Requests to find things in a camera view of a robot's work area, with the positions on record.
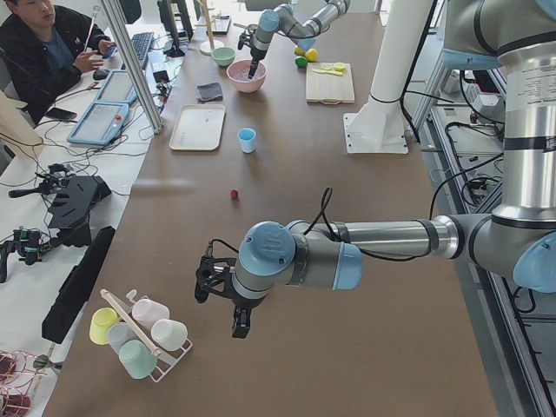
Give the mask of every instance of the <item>keyboard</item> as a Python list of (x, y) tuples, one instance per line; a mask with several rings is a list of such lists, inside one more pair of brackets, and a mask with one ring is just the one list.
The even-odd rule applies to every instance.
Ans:
[[(136, 51), (142, 70), (147, 66), (147, 52), (149, 52), (154, 39), (155, 34), (153, 32), (137, 33), (131, 37), (131, 44)], [(125, 64), (122, 65), (122, 70), (125, 70)]]

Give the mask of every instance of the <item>wooden cutting board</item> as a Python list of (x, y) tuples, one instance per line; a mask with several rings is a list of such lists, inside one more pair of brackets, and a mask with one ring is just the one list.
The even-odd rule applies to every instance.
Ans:
[(311, 69), (320, 70), (324, 63), (308, 63), (306, 97), (309, 103), (355, 103), (354, 82), (351, 65), (346, 63), (343, 76), (317, 74)]

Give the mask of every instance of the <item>white tray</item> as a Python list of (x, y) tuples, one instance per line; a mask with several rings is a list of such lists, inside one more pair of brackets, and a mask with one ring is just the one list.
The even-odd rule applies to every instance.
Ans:
[(214, 150), (220, 145), (226, 108), (221, 104), (189, 104), (180, 109), (170, 148), (173, 150)]

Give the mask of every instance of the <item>bowl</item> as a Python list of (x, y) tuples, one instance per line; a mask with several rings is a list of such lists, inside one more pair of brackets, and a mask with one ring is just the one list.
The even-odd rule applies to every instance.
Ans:
[(248, 79), (249, 68), (251, 66), (251, 60), (246, 59), (244, 61), (237, 61), (232, 63), (227, 69), (226, 74), (232, 85), (242, 93), (252, 93), (257, 91), (263, 84), (267, 76), (267, 67), (264, 63), (259, 63), (259, 67), (255, 72), (252, 79)]
[(215, 60), (215, 63), (217, 63), (219, 66), (227, 67), (234, 61), (235, 51), (228, 46), (222, 46), (220, 48), (212, 50), (210, 55), (212, 56), (212, 59)]

